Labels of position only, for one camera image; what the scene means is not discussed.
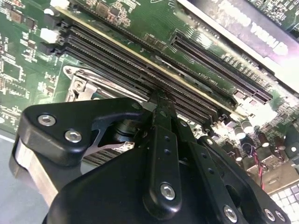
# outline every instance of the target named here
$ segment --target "electrolytic capacitor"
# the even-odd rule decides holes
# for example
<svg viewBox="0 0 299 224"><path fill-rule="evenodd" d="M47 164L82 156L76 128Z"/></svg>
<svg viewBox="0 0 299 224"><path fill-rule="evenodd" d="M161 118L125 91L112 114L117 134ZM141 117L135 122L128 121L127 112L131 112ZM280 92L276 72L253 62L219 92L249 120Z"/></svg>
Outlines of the electrolytic capacitor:
<svg viewBox="0 0 299 224"><path fill-rule="evenodd" d="M281 137L275 136L273 138L273 141L274 141L274 145L275 145L276 149L278 149L278 150L285 150L284 141L282 140Z"/></svg>
<svg viewBox="0 0 299 224"><path fill-rule="evenodd" d="M242 160L241 153L238 148L233 147L232 144L229 142L226 142L224 146L222 146L222 149L236 162L240 162Z"/></svg>
<svg viewBox="0 0 299 224"><path fill-rule="evenodd" d="M241 127L243 128L243 130L246 134L252 133L254 130L254 128L253 128L252 124L249 122L249 120L242 121Z"/></svg>
<svg viewBox="0 0 299 224"><path fill-rule="evenodd" d="M258 139L260 140L260 143L261 143L261 146L262 147L268 147L269 146L269 141L265 135L265 133L263 132L260 132L258 135L257 135Z"/></svg>
<svg viewBox="0 0 299 224"><path fill-rule="evenodd" d="M236 162L240 162L243 158L241 156L240 150L238 148L233 148L233 152L234 152L234 158L236 160Z"/></svg>
<svg viewBox="0 0 299 224"><path fill-rule="evenodd" d="M246 134L243 131L243 129L241 128L241 126L235 126L234 132L235 132L235 136L237 137L237 139L243 139L246 136Z"/></svg>

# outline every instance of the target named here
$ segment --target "green circuit board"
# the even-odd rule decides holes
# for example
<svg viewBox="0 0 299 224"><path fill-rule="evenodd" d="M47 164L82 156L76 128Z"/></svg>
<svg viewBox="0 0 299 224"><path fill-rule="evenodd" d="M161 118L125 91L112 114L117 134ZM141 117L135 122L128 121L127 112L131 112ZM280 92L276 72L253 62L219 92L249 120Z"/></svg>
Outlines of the green circuit board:
<svg viewBox="0 0 299 224"><path fill-rule="evenodd" d="M70 80L62 75L67 63L77 63L67 56L45 56L38 51L43 24L43 8L48 1L20 2L11 5L22 13L21 18L35 22L30 30L26 22L12 21L11 12L0 3L0 128L15 133L22 110L30 105L63 102Z"/></svg>
<svg viewBox="0 0 299 224"><path fill-rule="evenodd" d="M299 38L299 0L249 0L283 30Z"/></svg>
<svg viewBox="0 0 299 224"><path fill-rule="evenodd" d="M80 2L92 10L99 10L97 9L99 2L96 0L80 0ZM260 125L268 136L283 136L286 127L297 118L299 103L292 95L269 80L263 71L256 68L249 59L237 55L221 40L218 34L201 24L197 24L197 27L194 28L195 25L191 24L194 21L184 14L175 1L108 0L104 5L108 6L109 9L116 8L119 10L118 16L123 18L121 21L117 20L119 23L116 24L117 26L185 64L196 71L199 76L208 80L211 85L216 85L230 94L235 93L236 90L231 84L224 82L206 68L199 66L180 52L176 52L171 47L171 40L176 31L189 35L189 38L213 52L223 61L236 67L244 75L249 76L253 82L263 86L273 96L273 100L267 105L252 106L249 103L251 102L250 99L240 101L239 105L241 105L242 112L248 116L254 117L256 112L260 110L273 113L273 119L270 121L256 120L256 124ZM39 43L43 41L40 38L40 32L42 28L46 28L43 20L44 9L49 7L49 0L0 0L2 23L0 27L0 117L4 120L0 124L0 128L11 133L15 133L17 130L20 113L27 106L64 102L70 80L62 72L62 68L66 64L80 65L80 62L67 55L57 58L46 56L40 52ZM12 11L17 12L19 16L12 15ZM97 28L139 55L165 67L157 58L153 58L146 50L142 49L140 45L128 41L124 36L107 29L105 25L101 26L101 29L99 23L88 15L75 11L68 11L68 13L75 16L79 21ZM108 19L108 14L111 14L110 10L107 11L107 15L106 11L104 13ZM192 128L197 127L197 124L192 121L188 120L188 123ZM202 134L200 130L195 133L197 137ZM223 136L220 142L227 138L227 136Z"/></svg>

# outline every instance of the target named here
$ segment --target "black connector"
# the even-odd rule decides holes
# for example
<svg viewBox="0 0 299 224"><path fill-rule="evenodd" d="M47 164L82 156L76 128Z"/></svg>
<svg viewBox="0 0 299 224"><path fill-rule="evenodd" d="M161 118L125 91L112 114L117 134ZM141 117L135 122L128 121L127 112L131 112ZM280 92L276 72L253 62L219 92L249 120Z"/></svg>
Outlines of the black connector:
<svg viewBox="0 0 299 224"><path fill-rule="evenodd" d="M216 55L205 50L183 34L176 33L171 45L258 102L266 104L273 99L273 96L255 81L233 66L222 62Z"/></svg>

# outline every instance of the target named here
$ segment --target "capacitor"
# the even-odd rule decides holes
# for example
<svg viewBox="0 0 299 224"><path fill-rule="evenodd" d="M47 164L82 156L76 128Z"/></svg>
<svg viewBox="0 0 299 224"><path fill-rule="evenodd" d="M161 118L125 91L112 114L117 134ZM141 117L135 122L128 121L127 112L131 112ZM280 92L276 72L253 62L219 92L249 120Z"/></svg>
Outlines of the capacitor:
<svg viewBox="0 0 299 224"><path fill-rule="evenodd" d="M265 133L260 132L257 135L257 138L260 140L260 143L261 143L262 147L268 147L269 146L269 141L268 141L267 136L265 135Z"/></svg>
<svg viewBox="0 0 299 224"><path fill-rule="evenodd" d="M241 126L235 126L234 127L234 132L235 132L235 136L236 136L237 139L243 139L246 136L246 134L243 131L243 129L241 128Z"/></svg>
<svg viewBox="0 0 299 224"><path fill-rule="evenodd" d="M274 141L274 145L275 145L276 149L278 149L278 150L285 150L284 141L282 140L281 137L275 136L273 138L273 141Z"/></svg>
<svg viewBox="0 0 299 224"><path fill-rule="evenodd" d="M253 128L252 124L249 122L249 120L242 121L241 127L243 128L243 130L246 134L252 133L254 130L254 128Z"/></svg>
<svg viewBox="0 0 299 224"><path fill-rule="evenodd" d="M222 146L222 149L236 162L240 162L242 160L242 156L240 150L229 142L226 142L225 145Z"/></svg>
<svg viewBox="0 0 299 224"><path fill-rule="evenodd" d="M236 160L236 162L240 162L243 158L241 156L240 150L236 147L233 148L233 152L234 152L234 158Z"/></svg>
<svg viewBox="0 0 299 224"><path fill-rule="evenodd" d="M253 140L246 135L246 137L242 139L240 142L241 142L241 150L243 150L249 157L251 157L252 149L256 147Z"/></svg>

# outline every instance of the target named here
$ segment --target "black bracket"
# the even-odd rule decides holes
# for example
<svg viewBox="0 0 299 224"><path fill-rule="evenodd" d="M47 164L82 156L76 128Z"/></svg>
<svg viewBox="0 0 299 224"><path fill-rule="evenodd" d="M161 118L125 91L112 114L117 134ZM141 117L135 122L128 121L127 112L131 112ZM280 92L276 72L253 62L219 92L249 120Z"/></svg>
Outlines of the black bracket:
<svg viewBox="0 0 299 224"><path fill-rule="evenodd" d="M46 175L45 183L51 184L52 192L57 191L56 194L58 194L49 197L49 204L56 196L55 204L64 208L64 203L70 198L69 192L72 190L76 192L83 185L84 188L91 190L92 186L87 183L110 190L109 183L103 186L102 180L99 183L97 177L99 174L103 177L107 176L104 173L109 170L111 164L117 167L118 165L115 165L117 161L126 164L126 159L130 161L141 159L130 166L130 174L135 174L138 180L143 182L144 189L141 195L138 192L135 194L131 189L131 186L137 191L140 188L140 183L136 183L134 177L125 176L124 178L122 175L117 176L115 172L113 172L114 179L109 176L110 182L117 182L115 178L119 178L121 184L127 184L124 188L120 188L123 194L118 194L119 198L128 200L124 190L126 189L130 191L130 196L138 197L138 199L132 199L134 201L132 205L136 206L140 203L140 199L142 209L128 209L130 217L136 216L137 210L138 212L147 210L145 211L147 215L155 218L153 222L144 218L146 222L141 223L157 223L158 220L165 222L175 220L173 223L182 223L184 220L190 220L190 213L193 210L186 204L184 206L184 200L187 204L200 205L201 211L192 216L192 220L201 219L204 223L270 224L272 220L275 220L277 224L290 223L286 214L211 138L204 136L196 141L188 124L177 118L175 102L172 99L168 98L163 91L157 91L151 99L157 104L153 112L144 109L137 101L130 98L31 106L24 110L21 116L11 167L20 165L20 158L22 158L20 151L32 152L36 162L35 167L41 168L40 175ZM41 115L51 116L55 121L54 124L41 124L39 120ZM97 170L90 172L91 174L81 176L79 166L86 151L93 144L92 132L99 130L97 143L105 142L107 141L104 139L105 133L108 133L107 130L110 131L114 126L121 130L117 133L117 139L123 139L121 133L128 131L133 136L136 147L116 157L111 163L100 166ZM80 140L69 141L66 137L69 130L79 133ZM11 168L11 170L15 175L19 172L26 174L26 177L29 176L29 171L37 188L41 190L45 187L45 183L41 185L38 181L40 176L34 172L31 165ZM135 170L133 167L140 168L142 171ZM182 180L187 181L192 187L186 190ZM48 191L43 189L41 193L46 198ZM93 201L93 205L99 203L97 199L90 198L88 191L84 194L89 197L88 200ZM100 192L94 189L91 194L100 196ZM89 203L85 199L86 196L80 198L84 204ZM113 206L119 208L118 199L116 201L117 203ZM67 206L84 211L87 209L85 206L80 207L80 204L67 203ZM61 214L69 217L70 211L63 209ZM78 212L71 212L71 214L72 218L68 219L71 222L60 223L73 223L76 217L81 215ZM278 214L285 217L285 221L279 218ZM106 213L95 212L93 215L96 217L94 220L103 216L110 218L110 215Z"/></svg>

